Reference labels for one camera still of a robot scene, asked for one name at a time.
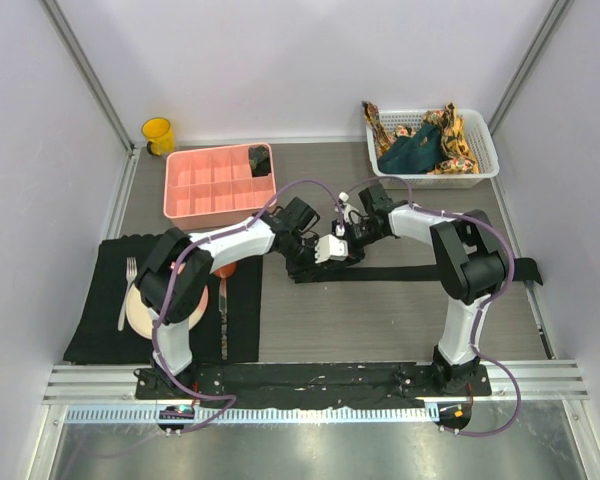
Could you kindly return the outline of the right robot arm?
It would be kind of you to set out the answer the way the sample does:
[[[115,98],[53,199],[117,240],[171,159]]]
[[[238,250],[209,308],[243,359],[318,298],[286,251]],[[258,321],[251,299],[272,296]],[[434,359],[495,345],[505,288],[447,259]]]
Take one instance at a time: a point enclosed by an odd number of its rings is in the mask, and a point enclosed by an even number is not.
[[[513,281],[512,250],[481,211],[458,214],[396,202],[379,183],[358,196],[364,214],[356,215],[347,231],[356,246],[392,236],[433,249],[449,301],[443,334],[433,351],[431,380],[440,393],[455,394],[477,374],[489,306]]]

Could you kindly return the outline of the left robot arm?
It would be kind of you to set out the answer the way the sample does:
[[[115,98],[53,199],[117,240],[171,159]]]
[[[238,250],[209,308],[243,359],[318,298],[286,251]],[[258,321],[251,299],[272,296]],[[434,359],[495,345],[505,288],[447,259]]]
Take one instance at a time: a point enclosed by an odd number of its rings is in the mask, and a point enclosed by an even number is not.
[[[243,259],[270,252],[302,266],[314,264],[303,235],[320,219],[295,197],[285,207],[264,210],[228,227],[189,235],[174,227],[160,238],[135,278],[152,315],[154,362],[162,371],[159,388],[170,398],[185,397],[193,385],[189,316],[200,303],[209,277]]]

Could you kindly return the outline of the black tie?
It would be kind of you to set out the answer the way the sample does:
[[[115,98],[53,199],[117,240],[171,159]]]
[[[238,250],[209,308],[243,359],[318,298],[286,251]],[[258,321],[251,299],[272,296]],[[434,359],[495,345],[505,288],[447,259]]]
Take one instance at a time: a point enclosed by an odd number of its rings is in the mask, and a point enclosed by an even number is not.
[[[440,282],[436,265],[403,267],[361,267],[301,274],[296,284],[320,282]],[[532,258],[516,258],[514,282],[535,282],[543,285],[537,262]]]

